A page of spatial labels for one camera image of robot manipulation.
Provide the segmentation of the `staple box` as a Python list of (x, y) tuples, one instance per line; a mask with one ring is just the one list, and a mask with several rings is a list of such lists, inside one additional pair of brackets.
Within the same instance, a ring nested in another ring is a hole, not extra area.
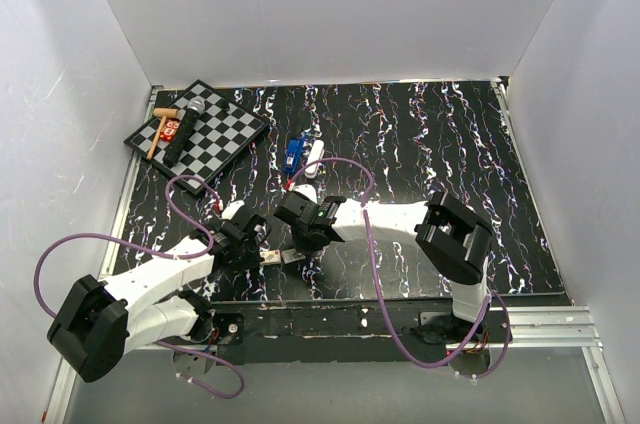
[(305, 255), (296, 251), (295, 249), (290, 249), (281, 252), (281, 260), (284, 265), (291, 264), (294, 262), (298, 262), (305, 259)]
[(261, 265), (279, 265), (282, 263), (282, 257), (279, 250), (269, 250), (260, 252)]

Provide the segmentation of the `white stapler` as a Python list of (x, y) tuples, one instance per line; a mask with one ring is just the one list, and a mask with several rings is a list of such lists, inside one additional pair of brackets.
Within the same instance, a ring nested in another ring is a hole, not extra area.
[(304, 170), (304, 175), (307, 179), (314, 179), (318, 173), (320, 164), (318, 161), (324, 156), (324, 141), (316, 139), (310, 149), (307, 159), (307, 167)]

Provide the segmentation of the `blue stapler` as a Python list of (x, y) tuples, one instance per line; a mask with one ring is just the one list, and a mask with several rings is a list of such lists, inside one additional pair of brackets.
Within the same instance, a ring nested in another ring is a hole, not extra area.
[(304, 152), (307, 136), (305, 133), (289, 140), (283, 170), (288, 176), (292, 176), (298, 168), (301, 156)]

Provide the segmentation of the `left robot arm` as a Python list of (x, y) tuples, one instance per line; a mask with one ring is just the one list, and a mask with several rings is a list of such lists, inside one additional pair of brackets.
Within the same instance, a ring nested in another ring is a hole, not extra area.
[(217, 269), (246, 270), (261, 262), (266, 218), (238, 201), (194, 229), (170, 249), (103, 281), (77, 280), (65, 298), (47, 339), (91, 383), (108, 374), (128, 352), (180, 336), (193, 344), (222, 333), (212, 305), (187, 289)]

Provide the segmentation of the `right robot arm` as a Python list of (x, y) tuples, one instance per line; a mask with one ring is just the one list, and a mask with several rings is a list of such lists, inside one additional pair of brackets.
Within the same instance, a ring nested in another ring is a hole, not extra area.
[(329, 196), (317, 203), (299, 190), (289, 191), (274, 217), (290, 228), (294, 248), (306, 255), (333, 242), (371, 239), (420, 249), (450, 286), (452, 310), (413, 330), (427, 343), (475, 341), (489, 328), (481, 309), (489, 295), (487, 266), (493, 231), (452, 195), (438, 191), (409, 204), (369, 202)]

